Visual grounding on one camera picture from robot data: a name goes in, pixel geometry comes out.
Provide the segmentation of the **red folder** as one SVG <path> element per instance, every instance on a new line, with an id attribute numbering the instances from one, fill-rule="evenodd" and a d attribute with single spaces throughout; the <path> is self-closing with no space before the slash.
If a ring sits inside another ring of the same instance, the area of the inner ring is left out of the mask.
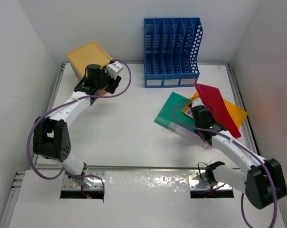
<path id="1" fill-rule="evenodd" d="M 211 108 L 212 116 L 215 120 L 222 124 L 234 138 L 240 138 L 241 133 L 225 106 L 220 90 L 216 87 L 199 83 L 195 83 L 194 86 L 203 104 L 207 108 Z"/>

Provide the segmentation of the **yellow translucent folder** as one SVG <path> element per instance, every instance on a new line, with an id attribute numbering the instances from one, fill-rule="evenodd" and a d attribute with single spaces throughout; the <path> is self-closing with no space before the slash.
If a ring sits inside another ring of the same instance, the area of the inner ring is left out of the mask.
<path id="1" fill-rule="evenodd" d="M 196 92 L 192 98 L 189 100 L 189 104 L 196 99 L 197 97 L 199 97 L 198 92 Z M 235 125 L 237 126 L 238 129 L 240 129 L 240 127 L 243 125 L 243 122 L 245 121 L 246 117 L 247 117 L 247 112 L 241 108 L 239 108 L 238 106 L 234 105 L 233 103 L 231 103 L 230 101 L 223 99 L 224 104 L 233 120 L 233 122 L 235 123 Z M 191 110 L 188 106 L 185 106 L 182 109 L 182 113 L 184 113 L 185 115 L 192 117 L 191 114 Z"/>

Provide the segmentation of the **drawer box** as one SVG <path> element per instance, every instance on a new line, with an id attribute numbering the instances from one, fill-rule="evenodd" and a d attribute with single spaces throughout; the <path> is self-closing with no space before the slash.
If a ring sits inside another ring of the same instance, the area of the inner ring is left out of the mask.
<path id="1" fill-rule="evenodd" d="M 75 50 L 70 51 L 69 53 L 67 53 L 67 58 L 76 76 L 78 76 L 80 80 L 85 75 L 85 68 L 87 65 L 97 64 L 100 65 L 101 67 L 106 68 L 108 64 L 112 63 L 112 59 L 109 56 L 109 54 L 107 54 L 106 51 L 104 51 L 104 49 L 96 41 L 92 41 L 81 47 L 78 47 Z M 108 92 L 103 90 L 100 92 L 100 95 L 87 95 L 83 92 L 73 91 L 73 96 L 74 97 L 89 96 L 89 99 L 93 103 L 94 100 L 96 100 L 98 97 L 103 96 L 107 93 Z"/>

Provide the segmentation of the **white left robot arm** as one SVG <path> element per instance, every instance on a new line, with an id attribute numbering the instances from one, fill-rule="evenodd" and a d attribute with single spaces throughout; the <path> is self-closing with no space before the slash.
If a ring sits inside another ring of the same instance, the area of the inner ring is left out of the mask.
<path id="1" fill-rule="evenodd" d="M 83 78 L 75 86 L 69 99 L 53 112 L 36 120 L 33 152 L 55 161 L 73 175 L 83 175 L 86 165 L 71 151 L 69 127 L 101 96 L 102 91 L 115 93 L 121 81 L 119 73 L 122 69 L 123 66 L 118 61 L 111 61 L 106 66 L 87 65 Z"/>

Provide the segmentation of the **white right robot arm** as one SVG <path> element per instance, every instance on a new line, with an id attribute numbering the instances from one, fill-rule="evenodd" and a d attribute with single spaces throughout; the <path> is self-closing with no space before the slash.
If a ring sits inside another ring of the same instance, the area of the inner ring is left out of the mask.
<path id="1" fill-rule="evenodd" d="M 204 105 L 192 106 L 195 133 L 210 146 L 220 150 L 240 169 L 236 171 L 217 161 L 205 168 L 204 179 L 209 184 L 224 182 L 245 194 L 257 209 L 263 209 L 287 195 L 287 186 L 280 163 L 254 154 L 235 140 L 218 123 Z"/>

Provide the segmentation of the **blue file organizer rack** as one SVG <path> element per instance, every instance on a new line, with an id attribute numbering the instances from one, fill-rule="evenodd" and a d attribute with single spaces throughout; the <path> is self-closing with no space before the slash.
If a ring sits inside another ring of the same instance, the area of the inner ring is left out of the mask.
<path id="1" fill-rule="evenodd" d="M 146 18 L 143 22 L 145 88 L 193 87 L 200 75 L 200 18 Z"/>

